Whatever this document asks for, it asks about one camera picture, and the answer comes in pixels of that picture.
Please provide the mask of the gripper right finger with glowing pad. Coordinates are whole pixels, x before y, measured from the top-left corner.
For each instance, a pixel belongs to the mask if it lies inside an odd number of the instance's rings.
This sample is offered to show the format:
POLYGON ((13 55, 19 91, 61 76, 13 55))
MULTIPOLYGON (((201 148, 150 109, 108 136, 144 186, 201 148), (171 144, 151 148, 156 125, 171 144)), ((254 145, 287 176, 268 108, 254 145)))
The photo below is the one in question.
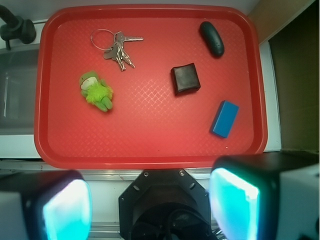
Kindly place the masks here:
POLYGON ((317 240, 318 154, 225 155, 209 177, 211 212, 228 240, 317 240))

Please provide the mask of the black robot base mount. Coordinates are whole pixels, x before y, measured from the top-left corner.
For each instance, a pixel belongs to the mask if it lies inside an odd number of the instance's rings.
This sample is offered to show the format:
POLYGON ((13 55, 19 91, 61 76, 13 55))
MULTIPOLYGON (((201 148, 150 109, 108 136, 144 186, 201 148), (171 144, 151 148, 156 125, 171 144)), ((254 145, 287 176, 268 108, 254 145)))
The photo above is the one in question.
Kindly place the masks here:
POLYGON ((144 170, 119 196, 125 240, 214 240, 209 194, 182 169, 144 170))

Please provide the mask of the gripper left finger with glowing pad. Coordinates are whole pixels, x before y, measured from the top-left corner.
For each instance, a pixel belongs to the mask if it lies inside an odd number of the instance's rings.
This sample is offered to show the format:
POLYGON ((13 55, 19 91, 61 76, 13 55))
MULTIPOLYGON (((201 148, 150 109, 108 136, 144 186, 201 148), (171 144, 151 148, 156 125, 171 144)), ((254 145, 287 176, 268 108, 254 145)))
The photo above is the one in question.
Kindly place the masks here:
POLYGON ((0 177, 2 240, 86 240, 91 224, 91 190, 78 171, 0 177))

